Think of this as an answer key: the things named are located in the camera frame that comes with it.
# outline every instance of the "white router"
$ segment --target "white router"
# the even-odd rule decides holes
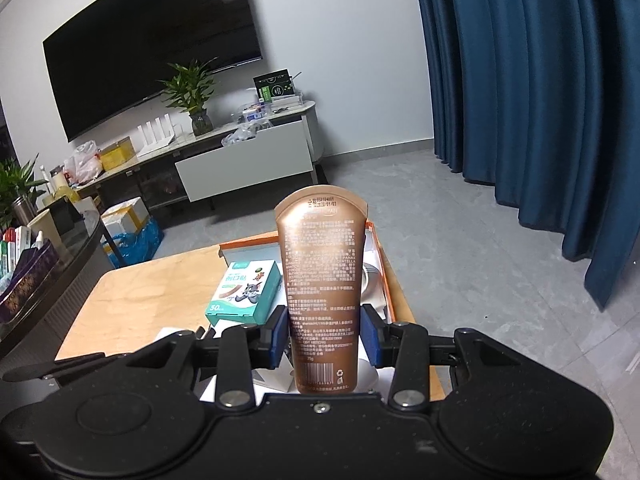
[[[138,156],[143,156],[147,153],[164,148],[175,139],[175,130],[174,126],[171,124],[169,114],[164,114],[164,122],[168,127],[168,132],[166,132],[162,127],[160,117],[156,117],[155,128],[152,126],[151,121],[146,122],[146,131],[142,127],[142,124],[138,126],[138,131],[142,134],[142,139],[145,143],[144,147],[138,152]]]

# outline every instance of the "gray tile floor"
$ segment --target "gray tile floor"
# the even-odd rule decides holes
[[[600,475],[640,478],[635,257],[600,312],[582,285],[588,261],[565,260],[562,235],[521,227],[517,210],[495,203],[493,188],[464,182],[433,153],[363,160],[326,173],[331,184],[369,202],[418,322],[443,335],[477,328],[595,391],[616,424]],[[229,193],[216,199],[214,212],[205,203],[191,205],[163,221],[168,227],[156,258],[274,230],[275,204],[308,184],[298,176]]]

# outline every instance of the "cosmetic tube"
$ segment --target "cosmetic tube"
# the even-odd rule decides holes
[[[310,186],[275,214],[296,386],[302,394],[352,392],[367,203],[340,187]]]

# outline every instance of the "wall-mounted television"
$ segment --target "wall-mounted television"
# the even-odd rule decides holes
[[[162,91],[167,63],[259,59],[248,0],[97,0],[44,41],[69,140]]]

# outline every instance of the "white cabinet drawer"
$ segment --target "white cabinet drawer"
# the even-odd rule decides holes
[[[313,169],[300,122],[268,128],[255,139],[180,160],[175,167],[191,202]]]

